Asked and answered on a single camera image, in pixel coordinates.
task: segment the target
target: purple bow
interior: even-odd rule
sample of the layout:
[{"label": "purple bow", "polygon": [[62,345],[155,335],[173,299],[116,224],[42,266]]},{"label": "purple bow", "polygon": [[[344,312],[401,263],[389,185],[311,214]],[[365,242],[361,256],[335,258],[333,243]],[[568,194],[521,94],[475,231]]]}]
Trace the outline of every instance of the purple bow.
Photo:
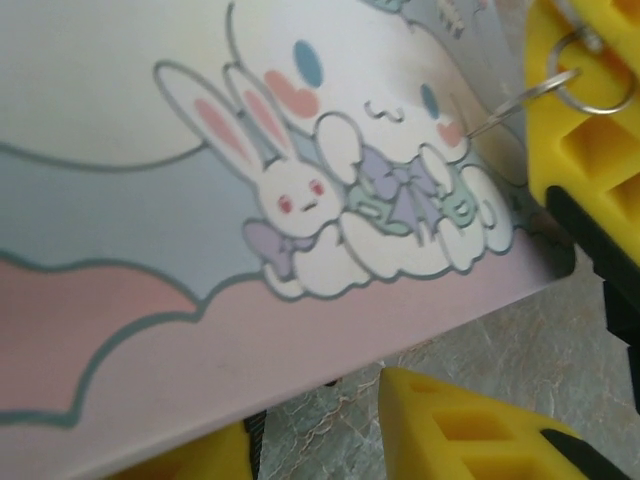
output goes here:
[{"label": "purple bow", "polygon": [[273,265],[280,280],[293,275],[293,254],[296,251],[308,252],[316,243],[314,237],[285,237],[269,223],[263,220],[249,220],[244,224],[244,237],[258,256]]},{"label": "purple bow", "polygon": [[375,195],[387,202],[393,201],[389,220],[407,225],[422,240],[418,222],[424,220],[432,232],[442,213],[436,208],[432,196],[437,195],[436,183],[416,156],[407,165],[394,165],[379,152],[366,148],[361,165],[372,183]]}]

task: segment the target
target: white rabbit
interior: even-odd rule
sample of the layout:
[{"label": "white rabbit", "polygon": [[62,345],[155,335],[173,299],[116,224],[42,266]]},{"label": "white rabbit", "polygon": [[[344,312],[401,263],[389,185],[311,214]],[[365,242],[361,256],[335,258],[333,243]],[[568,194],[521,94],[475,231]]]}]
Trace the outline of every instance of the white rabbit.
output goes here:
[{"label": "white rabbit", "polygon": [[[463,127],[475,128],[488,113],[425,28],[361,0],[272,0],[268,8],[263,0],[237,0],[227,27],[235,59],[269,87],[289,123],[317,134],[325,161],[347,185],[355,181],[361,157],[332,147],[336,115],[352,120],[363,143],[393,162],[408,164],[420,156],[440,188],[451,193],[452,175],[460,174],[445,164],[465,158],[472,145]],[[325,122],[333,122],[326,127],[331,134],[318,134]],[[526,183],[523,146],[508,129],[492,129],[473,147],[506,180]],[[476,167],[465,172],[462,186],[471,191],[477,214],[462,227],[438,225],[446,255],[462,271],[485,247],[504,252],[513,239],[508,207],[489,176]],[[362,242],[369,237],[361,236]],[[398,249],[401,257],[409,248],[406,238],[380,241],[384,255]]]},{"label": "white rabbit", "polygon": [[[173,62],[160,62],[155,72],[176,113],[252,186],[267,221],[247,222],[244,234],[263,258],[265,278],[277,293],[331,297],[368,282],[368,273],[342,243],[338,191],[320,168],[299,158],[277,107],[260,85],[235,68],[226,70],[252,122],[243,124],[225,96],[197,73]],[[257,132],[251,132],[251,140],[249,125],[277,150],[271,162],[256,148]]]}]

